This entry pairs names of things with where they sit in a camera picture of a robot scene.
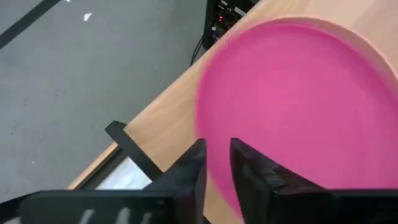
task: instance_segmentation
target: table top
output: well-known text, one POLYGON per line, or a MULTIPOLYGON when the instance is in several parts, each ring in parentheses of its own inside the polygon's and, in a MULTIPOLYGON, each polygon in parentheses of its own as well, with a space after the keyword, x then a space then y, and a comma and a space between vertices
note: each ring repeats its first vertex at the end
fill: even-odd
MULTIPOLYGON (((195 140, 194 102, 201 70, 218 47, 248 28, 283 16, 312 16, 355 31, 375 46, 398 70, 398 1, 394 0, 262 0, 205 55, 185 71, 124 130, 163 170, 167 170, 195 140)), ((74 189, 116 148, 110 145, 70 186, 74 189)), ((212 223, 242 223, 208 178, 205 216, 212 223)))

